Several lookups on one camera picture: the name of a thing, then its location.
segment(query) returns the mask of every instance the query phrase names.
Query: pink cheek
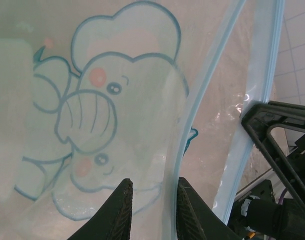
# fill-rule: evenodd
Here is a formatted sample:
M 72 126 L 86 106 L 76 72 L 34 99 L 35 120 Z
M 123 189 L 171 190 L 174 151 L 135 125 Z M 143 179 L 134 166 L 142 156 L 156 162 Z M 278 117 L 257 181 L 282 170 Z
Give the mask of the pink cheek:
M 102 87 L 107 81 L 107 75 L 103 68 L 96 67 L 89 74 L 91 84 L 97 88 Z
M 80 162 L 77 163 L 75 173 L 77 177 L 85 177 L 88 175 L 92 167 L 92 162 L 88 157 L 84 157 Z

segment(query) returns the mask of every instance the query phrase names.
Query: transparent plastic bag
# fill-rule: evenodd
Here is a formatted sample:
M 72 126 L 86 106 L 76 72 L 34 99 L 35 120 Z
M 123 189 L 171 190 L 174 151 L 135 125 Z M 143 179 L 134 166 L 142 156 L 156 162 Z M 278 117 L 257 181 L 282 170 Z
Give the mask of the transparent plastic bag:
M 0 91 L 17 113 L 0 121 L 19 131 L 0 137 L 18 147 L 0 151 L 0 239 L 67 239 L 123 178 L 132 239 L 174 239 L 183 152 L 244 2 L 0 1 Z

